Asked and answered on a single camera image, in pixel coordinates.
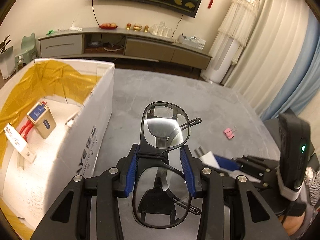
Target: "pink binder clip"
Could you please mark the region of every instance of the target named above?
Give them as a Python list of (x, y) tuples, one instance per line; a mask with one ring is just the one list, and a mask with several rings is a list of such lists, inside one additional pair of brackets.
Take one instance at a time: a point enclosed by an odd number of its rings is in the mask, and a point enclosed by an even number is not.
[(223, 133), (226, 135), (226, 137), (230, 140), (232, 139), (235, 135), (233, 134), (236, 131), (236, 127), (233, 129), (227, 128), (223, 131)]

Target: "tv stand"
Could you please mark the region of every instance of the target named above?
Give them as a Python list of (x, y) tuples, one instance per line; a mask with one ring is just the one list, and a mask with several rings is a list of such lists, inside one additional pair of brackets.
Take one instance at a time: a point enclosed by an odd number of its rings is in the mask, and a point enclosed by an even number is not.
[[(206, 69), (211, 60), (211, 57), (202, 50), (176, 43), (173, 39), (121, 28), (115, 30), (83, 28), (81, 32), (65, 30), (38, 40), (42, 58), (130, 58), (171, 62), (199, 69)], [(119, 40), (124, 49), (117, 52), (88, 49), (88, 43), (96, 40), (103, 42)]]

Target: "metal screw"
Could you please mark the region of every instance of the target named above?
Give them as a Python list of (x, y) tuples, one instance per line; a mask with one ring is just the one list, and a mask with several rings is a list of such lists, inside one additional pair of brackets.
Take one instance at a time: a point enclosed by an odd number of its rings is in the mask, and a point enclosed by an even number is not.
[(245, 176), (241, 175), (241, 176), (238, 177), (238, 180), (239, 180), (240, 182), (246, 182), (246, 181), (247, 181), (247, 178), (246, 178)]
[(81, 175), (76, 175), (76, 176), (73, 177), (73, 180), (74, 180), (75, 182), (81, 181), (81, 179), (82, 179), (82, 176), (81, 176)]
[(211, 170), (210, 170), (209, 168), (204, 168), (204, 169), (202, 170), (202, 172), (203, 172), (204, 174), (210, 174), (210, 173), (211, 173)]
[(110, 174), (116, 174), (116, 173), (118, 173), (118, 169), (117, 169), (117, 168), (111, 168), (111, 169), (109, 170), (109, 173), (110, 173)]

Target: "red wire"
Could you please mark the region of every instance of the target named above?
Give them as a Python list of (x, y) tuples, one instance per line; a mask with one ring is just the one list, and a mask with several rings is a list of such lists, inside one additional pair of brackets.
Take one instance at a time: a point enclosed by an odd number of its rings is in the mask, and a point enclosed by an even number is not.
[(31, 124), (31, 121), (28, 120), (28, 121), (26, 122), (26, 124), (25, 124), (24, 126), (22, 126), (22, 128), (20, 129), (19, 134), (22, 134), (22, 132), (24, 131), (24, 129), (27, 128), (27, 126), (30, 125), (30, 124)]
[(23, 139), (25, 139), (27, 141), (27, 135), (28, 135), (28, 133), (30, 132), (30, 130), (32, 128), (33, 128), (33, 124), (32, 124), (32, 122), (30, 120), (28, 120), (26, 122), (26, 124), (24, 126), (22, 126), (22, 128), (20, 129), (19, 134), (21, 135), (23, 133), (23, 131), (25, 130), (24, 131), (24, 135), (23, 135)]
[(26, 128), (26, 131), (25, 131), (25, 133), (24, 133), (24, 136), (23, 136), (23, 138), (27, 141), (27, 135), (28, 135), (28, 133), (30, 132), (30, 130), (33, 128), (33, 124), (32, 123), (30, 123), (30, 125)]

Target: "chair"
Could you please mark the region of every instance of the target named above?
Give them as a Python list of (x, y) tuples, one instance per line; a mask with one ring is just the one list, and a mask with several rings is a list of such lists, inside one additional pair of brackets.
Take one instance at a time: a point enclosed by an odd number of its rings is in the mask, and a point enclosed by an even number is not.
[(26, 65), (33, 59), (38, 58), (38, 51), (36, 47), (36, 36), (32, 33), (29, 37), (24, 36), (21, 42), (21, 51), (15, 56), (15, 68), (18, 72), (20, 64)]

